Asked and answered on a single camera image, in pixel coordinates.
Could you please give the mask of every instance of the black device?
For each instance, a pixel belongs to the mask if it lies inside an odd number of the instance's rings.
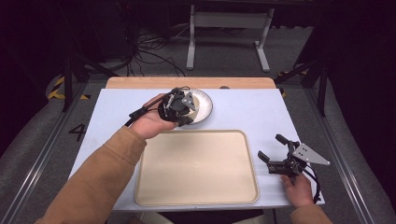
[[[276,140],[283,145],[288,145],[287,158],[283,161],[271,161],[268,156],[266,156],[262,151],[259,150],[259,158],[267,164],[268,173],[276,175],[287,175],[291,179],[294,179],[297,175],[305,172],[315,182],[317,183],[317,192],[314,196],[314,203],[320,201],[320,184],[318,182],[318,176],[316,171],[308,165],[309,162],[318,163],[323,165],[330,165],[329,161],[322,158],[317,152],[312,150],[309,146],[305,144],[300,144],[300,142],[293,142],[282,136],[281,134],[276,135]],[[313,175],[309,173],[305,168],[309,167]]]
[[[142,106],[142,108],[130,114],[130,119],[125,123],[125,126],[129,127],[132,123],[137,121],[150,110],[158,110],[161,119],[177,122],[178,127],[193,123],[194,120],[187,116],[190,113],[190,110],[196,110],[192,93],[189,90],[189,87],[172,89],[149,105]],[[160,102],[158,108],[149,109],[158,102]]]

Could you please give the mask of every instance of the black curtain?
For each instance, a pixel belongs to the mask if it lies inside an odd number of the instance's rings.
[[[48,102],[46,88],[62,64],[33,2],[0,3],[0,155]]]
[[[351,0],[341,11],[324,13],[296,63],[328,63],[349,130],[396,209],[393,9],[389,1]]]

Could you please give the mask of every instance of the tan sleeve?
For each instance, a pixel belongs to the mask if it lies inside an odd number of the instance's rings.
[[[323,210],[316,204],[297,208],[290,214],[293,224],[328,224],[332,223]]]
[[[120,128],[82,163],[36,223],[105,223],[146,144],[134,131]]]

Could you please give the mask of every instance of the person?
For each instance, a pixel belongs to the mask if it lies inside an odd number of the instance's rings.
[[[323,210],[312,198],[311,181],[305,175],[297,175],[294,182],[286,175],[281,175],[286,195],[296,208],[291,214],[292,223],[332,223]]]
[[[145,105],[161,96],[154,97]],[[81,164],[51,202],[45,215],[35,223],[106,223],[134,174],[147,145],[146,140],[176,126],[176,123],[161,119],[156,110],[149,111],[130,127],[122,126]],[[320,207],[313,204],[309,180],[307,182],[303,175],[297,176],[294,185],[287,176],[282,176],[282,180],[291,203],[297,208],[291,214],[293,223],[331,223]]]

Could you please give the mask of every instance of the beige tray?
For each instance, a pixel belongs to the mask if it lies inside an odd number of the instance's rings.
[[[258,195],[244,133],[171,131],[148,140],[135,199],[142,206],[253,203]]]

